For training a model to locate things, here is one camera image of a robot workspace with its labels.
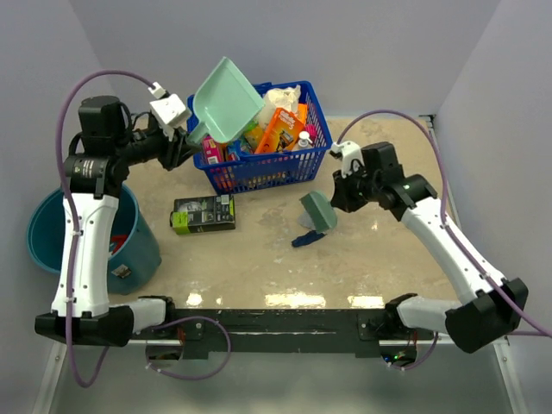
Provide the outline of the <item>mint green hand brush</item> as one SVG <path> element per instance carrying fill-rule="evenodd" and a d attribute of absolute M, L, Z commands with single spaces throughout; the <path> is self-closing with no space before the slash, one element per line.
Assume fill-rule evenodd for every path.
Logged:
<path fill-rule="evenodd" d="M 328 198 L 321 191 L 311 191 L 299 199 L 304 211 L 307 211 L 316 231 L 326 233 L 337 225 L 337 215 Z"/>

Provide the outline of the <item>grey paper scrap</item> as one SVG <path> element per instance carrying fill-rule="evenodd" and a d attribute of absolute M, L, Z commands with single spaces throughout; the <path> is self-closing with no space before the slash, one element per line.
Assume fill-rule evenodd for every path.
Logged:
<path fill-rule="evenodd" d="M 298 224 L 309 230 L 316 229 L 316 225 L 314 224 L 310 214 L 307 211 L 303 211 L 298 217 Z"/>

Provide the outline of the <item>blue paper scrap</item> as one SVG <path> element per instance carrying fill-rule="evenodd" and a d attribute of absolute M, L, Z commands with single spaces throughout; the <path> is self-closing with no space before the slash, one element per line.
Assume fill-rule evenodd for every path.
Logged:
<path fill-rule="evenodd" d="M 293 248 L 300 248 L 311 245 L 325 237 L 324 233 L 319 233 L 316 230 L 311 230 L 304 235 L 301 235 L 292 240 L 291 245 Z"/>

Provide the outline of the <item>mint green dustpan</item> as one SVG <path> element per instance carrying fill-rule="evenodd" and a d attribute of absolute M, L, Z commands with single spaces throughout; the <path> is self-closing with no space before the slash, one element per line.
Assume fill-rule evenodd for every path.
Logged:
<path fill-rule="evenodd" d="M 264 106 L 263 98 L 241 70 L 224 57 L 194 95 L 192 110 L 198 125 L 186 142 L 198 146 L 206 135 L 221 144 L 232 142 Z"/>

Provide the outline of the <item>red paper scrap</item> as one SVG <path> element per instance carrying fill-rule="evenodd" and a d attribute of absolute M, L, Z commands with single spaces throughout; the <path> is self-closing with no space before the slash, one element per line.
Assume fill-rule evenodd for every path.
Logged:
<path fill-rule="evenodd" d="M 122 248 L 127 241 L 127 235 L 113 235 L 110 238 L 109 252 L 111 255 L 117 253 L 117 251 Z"/>

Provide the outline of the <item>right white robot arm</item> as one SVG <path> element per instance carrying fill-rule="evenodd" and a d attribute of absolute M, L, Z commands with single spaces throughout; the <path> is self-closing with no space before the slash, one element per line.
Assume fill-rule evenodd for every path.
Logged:
<path fill-rule="evenodd" d="M 352 213 L 368 203 L 388 210 L 426 247 L 453 286 L 456 301 L 427 299 L 407 293 L 386 304 L 384 327 L 396 339 L 414 329 L 448 335 L 472 354 L 515 330 L 529 289 L 521 279 L 508 280 L 474 248 L 441 210 L 435 189 L 420 174 L 405 176 L 394 146 L 365 147 L 351 141 L 333 144 L 341 162 L 333 173 L 331 205 Z"/>

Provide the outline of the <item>pink snack box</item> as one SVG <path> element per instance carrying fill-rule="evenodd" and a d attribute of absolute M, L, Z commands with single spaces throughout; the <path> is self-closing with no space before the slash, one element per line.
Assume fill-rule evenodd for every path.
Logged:
<path fill-rule="evenodd" d="M 207 165 L 220 164 L 225 161 L 223 144 L 216 142 L 210 135 L 203 138 L 202 148 Z"/>

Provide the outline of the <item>white pump bottle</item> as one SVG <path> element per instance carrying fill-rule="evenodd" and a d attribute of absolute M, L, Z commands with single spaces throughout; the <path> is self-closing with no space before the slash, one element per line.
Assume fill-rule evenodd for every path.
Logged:
<path fill-rule="evenodd" d="M 311 135 L 307 130 L 303 130 L 298 135 L 298 140 L 293 147 L 293 151 L 302 151 L 311 149 L 313 147 L 313 141 Z"/>

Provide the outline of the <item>black razor package box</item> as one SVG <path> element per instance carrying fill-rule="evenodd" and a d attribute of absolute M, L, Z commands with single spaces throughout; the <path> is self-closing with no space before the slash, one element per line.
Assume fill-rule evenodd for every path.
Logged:
<path fill-rule="evenodd" d="M 235 229 L 232 195 L 175 199 L 170 226 L 177 235 Z"/>

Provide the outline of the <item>orange razor package box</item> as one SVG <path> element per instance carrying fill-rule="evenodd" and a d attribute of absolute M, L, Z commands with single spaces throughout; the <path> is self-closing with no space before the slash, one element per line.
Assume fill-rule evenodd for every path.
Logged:
<path fill-rule="evenodd" d="M 255 154 L 282 153 L 292 150 L 304 130 L 304 123 L 292 112 L 283 108 L 275 110 Z"/>

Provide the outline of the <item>blue plastic shopping basket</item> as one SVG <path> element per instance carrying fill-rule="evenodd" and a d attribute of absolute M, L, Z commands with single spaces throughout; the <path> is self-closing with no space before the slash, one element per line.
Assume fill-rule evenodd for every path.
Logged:
<path fill-rule="evenodd" d="M 306 121 L 316 128 L 314 147 L 304 151 L 244 154 L 237 160 L 210 165 L 206 156 L 200 152 L 194 155 L 194 166 L 203 171 L 218 194 L 236 194 L 255 191 L 280 185 L 311 181 L 323 161 L 324 155 L 332 144 L 331 134 L 323 110 L 312 84 L 307 80 L 292 81 L 283 84 L 270 82 L 255 84 L 260 95 L 273 88 L 299 86 L 299 102 L 307 105 Z"/>

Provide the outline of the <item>green juice bottle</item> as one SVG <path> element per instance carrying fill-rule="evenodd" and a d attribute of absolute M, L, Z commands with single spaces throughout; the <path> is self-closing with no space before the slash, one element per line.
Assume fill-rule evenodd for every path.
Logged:
<path fill-rule="evenodd" d="M 243 136 L 253 151 L 257 149 L 262 141 L 264 129 L 256 122 L 252 121 L 245 129 Z"/>

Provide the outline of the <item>white paper bag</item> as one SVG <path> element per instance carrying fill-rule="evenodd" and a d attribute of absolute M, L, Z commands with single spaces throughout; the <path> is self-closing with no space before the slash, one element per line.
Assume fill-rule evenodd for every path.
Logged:
<path fill-rule="evenodd" d="M 262 129 L 265 129 L 273 118 L 276 109 L 287 110 L 294 115 L 298 114 L 298 104 L 301 87 L 272 88 L 263 97 L 264 107 L 256 117 Z"/>

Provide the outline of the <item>teal trash bin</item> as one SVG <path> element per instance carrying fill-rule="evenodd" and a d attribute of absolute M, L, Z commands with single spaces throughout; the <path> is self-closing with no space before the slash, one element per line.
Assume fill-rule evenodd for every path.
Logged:
<path fill-rule="evenodd" d="M 63 192 L 57 189 L 42 200 L 31 216 L 27 245 L 32 260 L 42 269 L 60 273 L 65 235 Z M 124 246 L 110 255 L 107 286 L 112 294 L 129 295 L 143 287 L 160 263 L 160 247 L 144 219 L 134 193 L 125 185 L 111 230 L 127 235 Z"/>

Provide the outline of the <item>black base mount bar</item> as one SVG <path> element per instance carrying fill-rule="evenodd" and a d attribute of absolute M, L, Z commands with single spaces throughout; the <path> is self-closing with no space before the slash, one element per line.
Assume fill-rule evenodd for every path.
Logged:
<path fill-rule="evenodd" d="M 234 353 L 352 354 L 380 356 L 383 341 L 431 340 L 426 329 L 414 333 L 393 323 L 383 309 L 177 309 L 169 320 L 188 320 L 175 327 L 144 329 L 136 341 L 152 345 L 179 344 L 185 335 L 184 357 L 204 359 L 227 351 L 226 329 Z"/>

